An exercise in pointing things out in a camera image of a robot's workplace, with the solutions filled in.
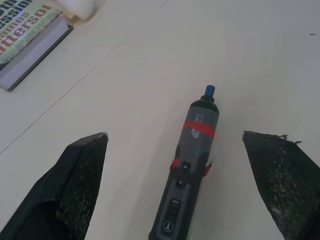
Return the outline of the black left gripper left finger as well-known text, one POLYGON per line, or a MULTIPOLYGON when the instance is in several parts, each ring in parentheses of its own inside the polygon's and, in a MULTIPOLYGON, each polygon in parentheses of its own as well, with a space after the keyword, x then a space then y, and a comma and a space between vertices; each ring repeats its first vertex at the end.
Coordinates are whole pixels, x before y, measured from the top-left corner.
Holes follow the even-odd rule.
POLYGON ((106 132, 69 144, 28 192, 0 240, 85 240, 99 195, 106 132))

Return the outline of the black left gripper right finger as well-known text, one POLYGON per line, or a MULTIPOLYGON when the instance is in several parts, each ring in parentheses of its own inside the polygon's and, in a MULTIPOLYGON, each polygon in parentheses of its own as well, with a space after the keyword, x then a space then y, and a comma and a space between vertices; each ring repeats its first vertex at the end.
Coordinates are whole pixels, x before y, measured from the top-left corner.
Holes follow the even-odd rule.
POLYGON ((285 240, 320 240, 320 167, 287 136, 242 135, 258 192, 285 240))

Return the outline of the grey electric screwdriver red band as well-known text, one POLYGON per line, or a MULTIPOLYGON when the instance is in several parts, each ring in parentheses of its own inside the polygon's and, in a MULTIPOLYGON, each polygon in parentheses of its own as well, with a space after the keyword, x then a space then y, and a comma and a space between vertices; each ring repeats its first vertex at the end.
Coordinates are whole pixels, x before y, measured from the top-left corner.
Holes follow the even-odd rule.
POLYGON ((208 85, 188 109, 147 240, 187 240, 201 182, 211 168, 208 159, 220 114, 214 92, 208 85))

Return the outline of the cream and yellow brush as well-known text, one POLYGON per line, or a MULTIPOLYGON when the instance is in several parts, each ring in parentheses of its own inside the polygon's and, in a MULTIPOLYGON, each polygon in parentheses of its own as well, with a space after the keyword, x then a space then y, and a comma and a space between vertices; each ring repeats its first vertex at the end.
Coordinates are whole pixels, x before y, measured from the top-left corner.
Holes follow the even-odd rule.
POLYGON ((71 22, 90 20, 96 13, 97 0, 52 0, 71 22))

